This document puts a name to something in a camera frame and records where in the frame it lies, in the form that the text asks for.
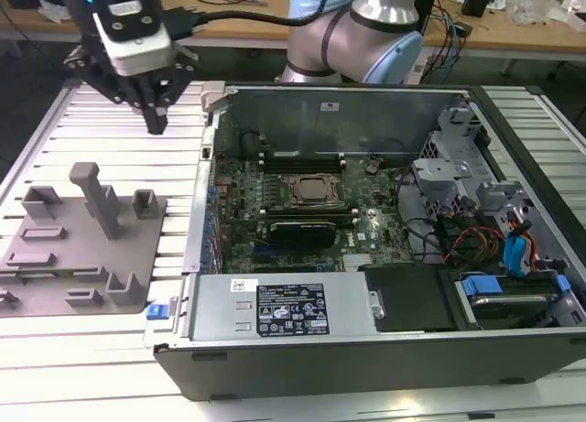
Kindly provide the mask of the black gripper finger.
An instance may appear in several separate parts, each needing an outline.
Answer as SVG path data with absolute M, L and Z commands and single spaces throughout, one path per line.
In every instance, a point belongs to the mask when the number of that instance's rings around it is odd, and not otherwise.
M 173 58 L 165 68 L 153 71 L 148 80 L 148 132 L 162 135 L 168 125 L 168 108 L 175 104 L 195 79 L 199 68 L 196 53 L 173 45 Z
M 111 102 L 128 103 L 143 117 L 147 131 L 155 133 L 155 108 L 148 104 L 140 81 L 120 76 L 103 49 L 77 46 L 63 64 Z

